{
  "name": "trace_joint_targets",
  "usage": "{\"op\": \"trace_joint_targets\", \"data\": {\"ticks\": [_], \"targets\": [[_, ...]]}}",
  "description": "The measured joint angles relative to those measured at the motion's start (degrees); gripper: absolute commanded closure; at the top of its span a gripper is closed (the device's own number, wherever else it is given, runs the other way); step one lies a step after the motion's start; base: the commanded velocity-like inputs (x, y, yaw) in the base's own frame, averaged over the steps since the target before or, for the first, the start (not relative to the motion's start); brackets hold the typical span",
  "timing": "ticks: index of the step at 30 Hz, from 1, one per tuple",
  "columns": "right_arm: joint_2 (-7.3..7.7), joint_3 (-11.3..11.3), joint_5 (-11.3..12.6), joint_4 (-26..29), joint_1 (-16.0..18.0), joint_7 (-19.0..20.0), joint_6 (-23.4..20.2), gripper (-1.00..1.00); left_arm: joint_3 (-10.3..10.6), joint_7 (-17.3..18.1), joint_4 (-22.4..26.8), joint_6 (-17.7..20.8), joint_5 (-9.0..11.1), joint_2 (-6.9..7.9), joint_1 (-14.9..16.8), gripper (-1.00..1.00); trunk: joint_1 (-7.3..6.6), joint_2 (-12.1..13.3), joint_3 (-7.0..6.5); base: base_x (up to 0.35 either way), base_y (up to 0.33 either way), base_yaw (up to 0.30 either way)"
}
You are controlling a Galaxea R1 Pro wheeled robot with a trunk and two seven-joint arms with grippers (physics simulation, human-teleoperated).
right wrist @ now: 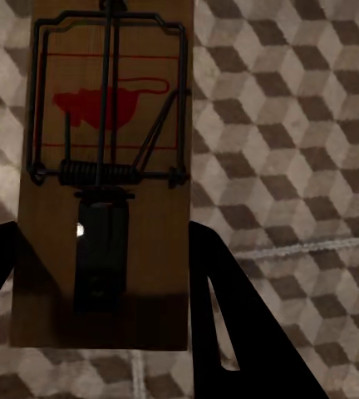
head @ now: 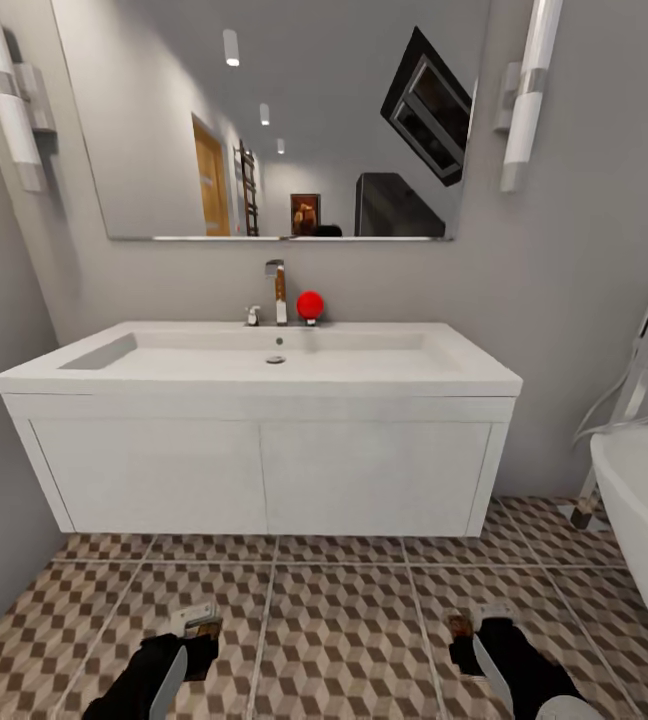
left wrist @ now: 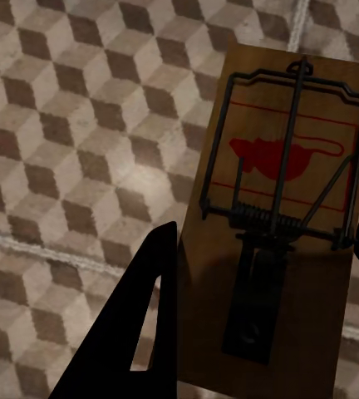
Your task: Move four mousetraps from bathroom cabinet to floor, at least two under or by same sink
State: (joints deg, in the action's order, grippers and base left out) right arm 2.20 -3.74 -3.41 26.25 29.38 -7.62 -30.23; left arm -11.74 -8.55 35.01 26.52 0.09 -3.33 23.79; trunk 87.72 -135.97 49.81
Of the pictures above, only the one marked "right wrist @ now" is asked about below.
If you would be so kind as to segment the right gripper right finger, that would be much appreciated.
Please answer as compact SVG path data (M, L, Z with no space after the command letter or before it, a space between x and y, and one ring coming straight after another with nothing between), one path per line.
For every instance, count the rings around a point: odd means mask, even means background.
M221 366L208 277L240 371ZM194 399L329 399L221 237L196 222L189 298Z

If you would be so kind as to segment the mousetrap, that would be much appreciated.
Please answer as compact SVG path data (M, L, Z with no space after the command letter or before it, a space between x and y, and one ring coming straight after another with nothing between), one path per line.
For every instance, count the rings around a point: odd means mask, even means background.
M187 351L194 0L32 0L9 347Z

